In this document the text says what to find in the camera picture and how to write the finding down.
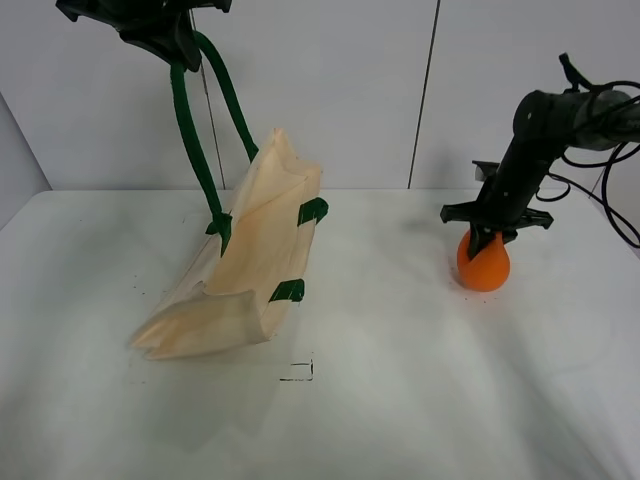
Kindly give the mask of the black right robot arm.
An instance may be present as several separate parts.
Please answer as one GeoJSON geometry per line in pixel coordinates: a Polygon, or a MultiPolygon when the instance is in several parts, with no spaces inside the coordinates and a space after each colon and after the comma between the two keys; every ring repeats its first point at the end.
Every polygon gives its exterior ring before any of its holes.
{"type": "Polygon", "coordinates": [[[443,222],[467,222],[474,258],[501,237],[509,243],[522,228],[547,229],[553,217],[531,209],[553,163],[569,148],[605,151],[639,141],[639,106],[618,90],[545,93],[535,90],[519,103],[513,119],[513,138],[499,163],[477,161],[483,180],[480,193],[470,202],[445,205],[443,222]]]}

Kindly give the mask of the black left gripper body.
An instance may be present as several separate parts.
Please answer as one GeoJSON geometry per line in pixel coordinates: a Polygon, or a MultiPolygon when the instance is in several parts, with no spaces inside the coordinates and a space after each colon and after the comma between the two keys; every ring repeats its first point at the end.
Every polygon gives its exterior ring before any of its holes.
{"type": "Polygon", "coordinates": [[[230,11],[231,0],[62,0],[56,7],[71,21],[88,17],[108,24],[119,33],[143,39],[174,38],[192,30],[189,11],[196,8],[215,8],[230,11]]]}

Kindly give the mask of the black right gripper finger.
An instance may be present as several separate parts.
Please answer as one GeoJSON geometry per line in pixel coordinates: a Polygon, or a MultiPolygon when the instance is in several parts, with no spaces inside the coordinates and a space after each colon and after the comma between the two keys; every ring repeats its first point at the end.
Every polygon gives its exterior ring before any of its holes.
{"type": "Polygon", "coordinates": [[[510,243],[516,239],[516,232],[515,231],[501,232],[501,238],[504,243],[510,243]]]}
{"type": "Polygon", "coordinates": [[[488,227],[471,227],[469,230],[468,258],[473,260],[491,243],[491,229],[488,227]]]}

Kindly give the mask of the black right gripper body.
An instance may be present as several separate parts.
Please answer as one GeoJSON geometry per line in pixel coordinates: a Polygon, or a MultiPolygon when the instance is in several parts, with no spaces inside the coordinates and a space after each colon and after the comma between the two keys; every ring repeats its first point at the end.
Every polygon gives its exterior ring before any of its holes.
{"type": "Polygon", "coordinates": [[[477,198],[470,202],[445,205],[443,222],[467,222],[491,231],[516,231],[531,226],[549,228],[553,217],[531,209],[537,193],[554,162],[552,141],[513,141],[499,163],[497,172],[482,182],[477,198]]]}

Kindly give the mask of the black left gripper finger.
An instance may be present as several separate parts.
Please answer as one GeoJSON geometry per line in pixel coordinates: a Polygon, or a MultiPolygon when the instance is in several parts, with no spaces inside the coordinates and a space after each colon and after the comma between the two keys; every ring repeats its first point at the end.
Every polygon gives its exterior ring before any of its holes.
{"type": "Polygon", "coordinates": [[[176,41],[169,35],[144,32],[120,32],[120,38],[128,44],[142,48],[171,64],[181,59],[176,41]]]}
{"type": "Polygon", "coordinates": [[[198,71],[201,66],[201,52],[188,12],[180,12],[176,16],[171,27],[171,39],[176,59],[189,71],[198,71]]]}

